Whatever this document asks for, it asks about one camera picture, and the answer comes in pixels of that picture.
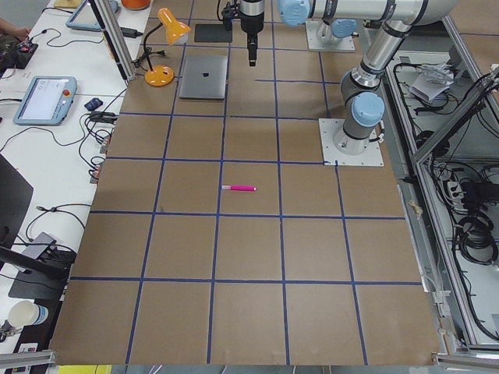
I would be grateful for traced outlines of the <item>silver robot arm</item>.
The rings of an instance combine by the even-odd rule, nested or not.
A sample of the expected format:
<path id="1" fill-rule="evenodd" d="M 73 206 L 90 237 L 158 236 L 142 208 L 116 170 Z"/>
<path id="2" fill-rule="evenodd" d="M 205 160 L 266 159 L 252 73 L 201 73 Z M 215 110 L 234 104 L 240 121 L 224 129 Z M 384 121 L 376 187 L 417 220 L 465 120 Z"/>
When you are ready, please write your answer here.
<path id="1" fill-rule="evenodd" d="M 317 30 L 317 39 L 322 44 L 337 44 L 356 32 L 355 19 L 322 20 Z"/>
<path id="2" fill-rule="evenodd" d="M 281 21 L 289 26 L 320 18 L 364 19 L 380 29 L 361 62 L 341 82 L 346 118 L 333 135 L 334 146 L 343 154 L 362 154 L 373 128 L 383 118 L 384 102 L 377 95 L 380 78 L 405 36 L 415 25 L 434 23 L 446 16 L 456 1 L 279 1 Z"/>

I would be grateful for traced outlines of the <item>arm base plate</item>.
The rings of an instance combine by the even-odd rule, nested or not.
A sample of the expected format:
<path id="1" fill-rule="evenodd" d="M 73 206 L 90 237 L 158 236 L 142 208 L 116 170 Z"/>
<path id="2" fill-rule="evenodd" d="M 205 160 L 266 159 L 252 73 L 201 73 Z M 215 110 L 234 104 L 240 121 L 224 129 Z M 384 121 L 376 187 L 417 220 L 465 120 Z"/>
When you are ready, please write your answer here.
<path id="1" fill-rule="evenodd" d="M 342 118 L 320 118 L 320 141 L 323 163 L 326 166 L 383 167 L 379 139 L 375 128 L 370 137 L 356 140 L 343 130 Z"/>
<path id="2" fill-rule="evenodd" d="M 306 39 L 310 51 L 354 52 L 352 35 L 356 32 L 355 19 L 336 19 L 330 24 L 323 20 L 306 21 Z"/>

